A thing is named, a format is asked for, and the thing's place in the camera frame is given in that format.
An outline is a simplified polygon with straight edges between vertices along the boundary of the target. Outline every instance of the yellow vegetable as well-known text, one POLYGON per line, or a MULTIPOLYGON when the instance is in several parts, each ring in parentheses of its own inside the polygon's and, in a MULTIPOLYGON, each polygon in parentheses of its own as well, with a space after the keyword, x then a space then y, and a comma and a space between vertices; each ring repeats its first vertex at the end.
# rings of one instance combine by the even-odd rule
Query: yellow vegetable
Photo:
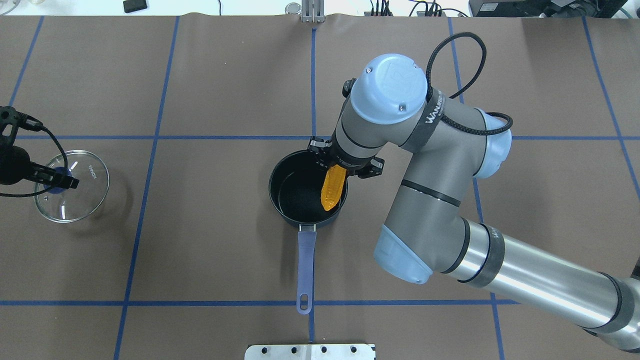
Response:
POLYGON ((324 177, 322 193, 320 201, 325 211, 333 209, 342 196, 342 188, 344 187, 344 179, 347 177, 347 169, 340 165, 334 165, 329 168, 324 177))

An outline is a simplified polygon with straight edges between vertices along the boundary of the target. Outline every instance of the blue plastic cover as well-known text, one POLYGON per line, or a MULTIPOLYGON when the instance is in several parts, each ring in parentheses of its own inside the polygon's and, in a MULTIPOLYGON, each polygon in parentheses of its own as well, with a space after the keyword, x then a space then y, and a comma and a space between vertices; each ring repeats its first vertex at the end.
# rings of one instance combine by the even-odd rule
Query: blue plastic cover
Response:
MULTIPOLYGON (((483 117, 487 130, 498 129, 504 126, 504 122, 478 109, 483 117)), ((497 135, 486 137, 486 149, 484 150, 484 160, 480 170, 474 175, 480 179, 486 179, 494 175, 504 160, 507 160, 511 150, 511 130, 507 130, 497 135)))
POLYGON ((363 119, 391 125, 414 116, 426 96, 422 69, 405 55, 384 54, 371 60, 353 84, 351 105, 363 119))
POLYGON ((433 274, 433 270, 385 225, 382 225, 373 258, 391 275, 414 284, 424 284, 433 274))

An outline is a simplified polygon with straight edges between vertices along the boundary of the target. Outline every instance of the metal clamp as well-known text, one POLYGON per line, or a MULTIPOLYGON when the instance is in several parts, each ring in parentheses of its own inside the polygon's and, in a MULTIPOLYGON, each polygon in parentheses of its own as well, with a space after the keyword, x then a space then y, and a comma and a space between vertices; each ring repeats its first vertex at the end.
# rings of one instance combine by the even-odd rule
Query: metal clamp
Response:
POLYGON ((302 22, 324 22, 324 0, 302 0, 302 22))

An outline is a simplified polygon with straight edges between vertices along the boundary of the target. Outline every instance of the robotic arm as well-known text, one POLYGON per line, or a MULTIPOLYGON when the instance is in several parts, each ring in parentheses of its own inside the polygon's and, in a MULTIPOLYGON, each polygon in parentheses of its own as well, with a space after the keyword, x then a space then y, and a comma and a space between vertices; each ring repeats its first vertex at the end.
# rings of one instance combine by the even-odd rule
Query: robotic arm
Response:
POLYGON ((495 116, 430 86, 413 60, 379 56, 357 81, 345 83, 347 99, 331 140, 310 143, 328 165, 360 177, 381 171, 383 161, 375 156, 387 142, 413 153, 382 226, 378 264, 416 284, 434 271, 448 274, 562 316, 616 348, 640 352, 637 278, 588 270, 458 216, 472 178, 493 175, 506 159, 511 131, 495 116))

